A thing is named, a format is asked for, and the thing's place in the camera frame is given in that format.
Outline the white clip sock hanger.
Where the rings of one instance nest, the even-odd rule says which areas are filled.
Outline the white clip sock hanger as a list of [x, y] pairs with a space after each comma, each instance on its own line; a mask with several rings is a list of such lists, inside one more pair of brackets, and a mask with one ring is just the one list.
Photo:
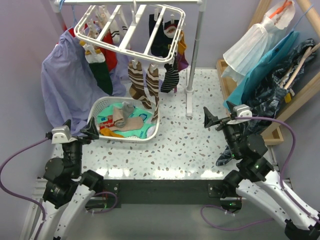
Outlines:
[[[93, 19], [96, 20], [95, 17], [95, 9], [99, 6], [105, 7], [105, 12], [107, 14], [108, 21], [105, 24], [104, 28], [101, 30], [100, 34], [97, 38], [91, 38], [88, 37], [87, 34], [83, 33], [85, 24], [90, 20]], [[152, 7], [154, 8], [154, 19], [156, 21], [154, 30], [152, 34], [148, 37], [147, 44], [143, 50], [143, 52], [134, 51], [129, 47], [131, 39], [136, 31], [136, 28], [138, 27], [138, 24], [140, 20], [142, 19], [146, 8]], [[141, 4], [139, 6], [131, 6], [131, 14], [132, 14], [132, 21], [130, 25], [128, 26], [128, 30], [124, 36], [124, 38], [120, 41], [120, 44], [109, 44], [109, 43], [103, 43], [103, 37], [106, 35], [107, 31], [110, 31], [110, 26], [112, 25], [112, 22], [114, 19], [118, 19], [118, 12], [120, 9], [123, 9], [123, 6], [117, 5], [112, 13], [108, 12], [106, 5], [90, 5], [87, 9], [87, 11], [84, 13], [82, 18], [78, 21], [78, 23], [74, 27], [74, 34], [80, 41], [85, 41], [87, 43], [91, 43], [95, 46], [103, 47], [105, 49], [111, 50], [115, 53], [120, 53], [129, 57], [134, 58], [135, 60], [144, 60], [149, 61], [153, 64], [173, 64], [174, 58], [176, 56], [176, 52], [178, 51], [178, 41], [179, 36], [181, 34], [181, 31], [185, 24], [185, 12], [178, 8], [173, 7], [170, 5], [151, 5], [151, 4]], [[179, 16], [179, 23], [176, 28], [176, 32], [174, 37], [172, 38], [172, 43], [170, 49], [167, 50], [167, 55], [165, 57], [162, 56], [154, 56], [151, 54], [151, 45], [154, 41], [156, 32], [158, 30], [158, 27], [160, 26], [161, 21], [163, 20], [163, 17], [165, 14], [171, 13], [171, 16], [173, 17], [175, 14]]]

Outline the black white striped sock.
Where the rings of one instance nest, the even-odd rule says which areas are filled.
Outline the black white striped sock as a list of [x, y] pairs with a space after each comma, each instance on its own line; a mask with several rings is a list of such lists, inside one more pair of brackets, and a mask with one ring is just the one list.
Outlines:
[[166, 63], [164, 68], [166, 72], [160, 91], [162, 93], [169, 93], [178, 85], [180, 80], [177, 57], [174, 57], [173, 64]]

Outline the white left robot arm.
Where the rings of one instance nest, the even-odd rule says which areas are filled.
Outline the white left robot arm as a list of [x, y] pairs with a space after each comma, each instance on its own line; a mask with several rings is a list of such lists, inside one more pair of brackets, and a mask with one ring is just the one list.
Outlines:
[[92, 170], [82, 172], [83, 145], [99, 139], [94, 117], [81, 129], [82, 136], [73, 136], [70, 127], [71, 120], [67, 120], [45, 135], [52, 144], [62, 146], [63, 156], [51, 158], [45, 165], [41, 204], [45, 217], [38, 220], [33, 240], [65, 240], [89, 199], [104, 190], [103, 176]]

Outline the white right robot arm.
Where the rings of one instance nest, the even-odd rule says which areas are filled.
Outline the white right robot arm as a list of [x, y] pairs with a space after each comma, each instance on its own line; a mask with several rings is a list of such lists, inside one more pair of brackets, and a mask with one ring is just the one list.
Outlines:
[[232, 159], [238, 160], [237, 169], [224, 177], [222, 192], [230, 197], [237, 194], [256, 205], [284, 228], [288, 239], [317, 240], [320, 212], [303, 201], [264, 157], [268, 149], [263, 137], [240, 130], [240, 124], [259, 118], [245, 104], [234, 106], [225, 118], [214, 116], [206, 107], [203, 110], [204, 127], [216, 126], [222, 131]]

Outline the brown patterned sock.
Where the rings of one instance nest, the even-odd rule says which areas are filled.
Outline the brown patterned sock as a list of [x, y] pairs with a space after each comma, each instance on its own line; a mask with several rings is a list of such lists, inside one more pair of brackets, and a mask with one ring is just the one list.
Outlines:
[[149, 95], [154, 97], [155, 109], [152, 121], [158, 119], [159, 115], [159, 70], [155, 64], [150, 64], [146, 72], [146, 86]]
[[131, 81], [129, 94], [134, 100], [142, 102], [143, 106], [150, 110], [152, 105], [145, 93], [143, 69], [139, 61], [134, 63], [134, 61], [131, 60], [128, 63], [128, 77]]

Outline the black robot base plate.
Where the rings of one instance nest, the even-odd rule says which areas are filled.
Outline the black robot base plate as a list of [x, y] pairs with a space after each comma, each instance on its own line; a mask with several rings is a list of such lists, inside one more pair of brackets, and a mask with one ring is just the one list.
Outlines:
[[105, 179], [104, 193], [92, 197], [87, 210], [122, 205], [217, 205], [236, 213], [245, 197], [227, 191], [222, 180], [115, 180]]

